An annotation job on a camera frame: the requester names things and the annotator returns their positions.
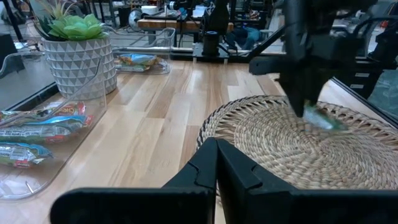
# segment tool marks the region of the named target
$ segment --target snack wrapper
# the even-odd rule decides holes
[[[56,116],[46,121],[0,128],[0,141],[62,142],[90,126],[93,116]]]
[[[61,103],[54,102],[44,109],[33,111],[0,111],[0,126],[6,127],[34,122],[52,113]],[[54,116],[84,115],[86,106],[84,102],[70,103],[58,110]]]
[[[154,65],[157,63],[156,55],[124,54],[119,56],[122,65]]]
[[[0,164],[30,168],[52,157],[52,153],[43,146],[14,142],[0,142]]]

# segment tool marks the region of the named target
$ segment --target potted plant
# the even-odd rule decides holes
[[[108,94],[117,85],[109,35],[103,31],[94,15],[89,14],[84,18],[69,15],[72,4],[65,8],[65,3],[56,2],[55,6],[51,6],[42,2],[49,16],[37,17],[34,23],[42,36],[44,51],[49,53],[48,60],[52,68],[56,68],[52,71],[58,89],[64,97],[76,92],[96,73],[96,63],[82,70],[82,61],[87,61],[87,57],[95,59],[102,56],[101,71]]]

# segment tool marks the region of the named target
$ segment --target woven placemat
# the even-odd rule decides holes
[[[319,103],[347,131],[327,131],[297,118],[286,97],[253,96],[218,108],[197,146],[223,138],[300,189],[398,189],[398,131],[342,106]]]

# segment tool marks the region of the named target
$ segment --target clear acrylic bin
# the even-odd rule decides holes
[[[0,70],[0,200],[25,198],[46,188],[105,113],[103,58],[73,55],[82,59],[78,69],[93,63],[97,69],[68,98],[57,90],[50,55],[6,57]],[[82,100],[88,95],[90,100]]]
[[[170,53],[175,29],[165,28],[155,34],[120,34],[113,41],[113,55],[119,72],[166,74],[171,71]]]

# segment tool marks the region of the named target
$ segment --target white textured planter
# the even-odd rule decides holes
[[[103,56],[103,67],[99,70],[99,75],[104,77],[106,94],[116,88],[116,69],[109,36],[84,41],[42,41],[44,51],[49,53],[52,75],[62,96],[68,98],[95,76],[98,55]]]

